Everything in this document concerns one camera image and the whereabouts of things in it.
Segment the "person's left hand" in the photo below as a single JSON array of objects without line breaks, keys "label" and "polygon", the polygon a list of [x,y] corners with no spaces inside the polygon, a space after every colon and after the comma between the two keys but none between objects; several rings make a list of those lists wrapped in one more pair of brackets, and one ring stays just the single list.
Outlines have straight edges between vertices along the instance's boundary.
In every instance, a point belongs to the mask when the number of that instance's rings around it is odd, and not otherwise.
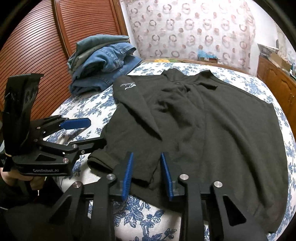
[{"label": "person's left hand", "polygon": [[10,186],[13,186],[16,180],[29,181],[32,190],[42,189],[45,183],[45,177],[24,176],[16,169],[11,169],[9,172],[6,172],[1,168],[1,177],[6,184]]}]

